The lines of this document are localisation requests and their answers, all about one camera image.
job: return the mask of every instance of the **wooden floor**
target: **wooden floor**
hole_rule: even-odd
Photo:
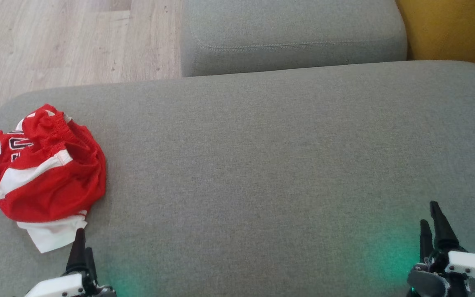
[[[0,0],[0,106],[32,90],[179,77],[181,9],[182,0]]]

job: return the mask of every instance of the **yellow pillow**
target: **yellow pillow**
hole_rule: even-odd
[[[413,60],[475,63],[475,0],[396,0]]]

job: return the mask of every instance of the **gray couch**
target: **gray couch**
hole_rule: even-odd
[[[185,0],[183,76],[401,61],[394,0]]]
[[[475,64],[408,61],[45,90],[108,161],[86,227],[120,297],[399,297],[440,202],[475,252]],[[63,272],[0,212],[0,296]]]

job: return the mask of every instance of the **white stripe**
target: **white stripe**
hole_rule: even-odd
[[[24,120],[24,119],[22,119],[21,121],[19,121],[19,123],[17,124],[15,130],[17,130],[17,131],[23,130],[23,120]]]
[[[72,121],[72,117],[70,117],[70,116],[68,116],[68,115],[66,115],[66,114],[63,114],[63,119],[66,120],[66,123]]]
[[[36,177],[40,176],[45,171],[64,166],[71,161],[72,158],[69,156],[68,151],[62,150],[45,160],[45,162],[41,163],[38,167],[22,170],[8,168],[1,178],[0,199],[4,199],[6,194],[21,186],[24,186],[28,182],[34,180]]]

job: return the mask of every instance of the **yellow cushion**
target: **yellow cushion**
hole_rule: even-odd
[[[396,0],[413,60],[475,63],[475,0]]]

